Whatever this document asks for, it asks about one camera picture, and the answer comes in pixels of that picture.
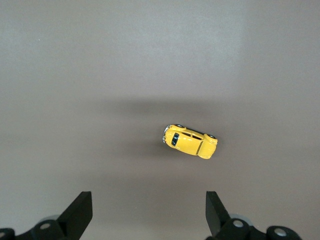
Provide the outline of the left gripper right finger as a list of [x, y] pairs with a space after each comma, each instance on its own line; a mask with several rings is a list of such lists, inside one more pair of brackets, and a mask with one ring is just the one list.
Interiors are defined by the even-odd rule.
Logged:
[[215, 191], [206, 192], [205, 217], [211, 232], [205, 240], [300, 240], [288, 227], [272, 225], [261, 232], [245, 220], [231, 217]]

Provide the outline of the yellow beetle toy car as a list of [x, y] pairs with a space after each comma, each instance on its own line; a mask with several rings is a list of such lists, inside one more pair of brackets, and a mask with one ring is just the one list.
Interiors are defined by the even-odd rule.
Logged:
[[180, 124], [170, 124], [163, 132], [162, 141], [169, 147], [188, 155], [210, 159], [216, 151], [218, 139]]

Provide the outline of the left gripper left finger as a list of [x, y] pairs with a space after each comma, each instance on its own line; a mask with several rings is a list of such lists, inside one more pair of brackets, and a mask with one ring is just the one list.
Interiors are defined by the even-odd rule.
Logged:
[[43, 220], [20, 235], [0, 228], [0, 240], [80, 240], [92, 217], [92, 193], [83, 191], [57, 219]]

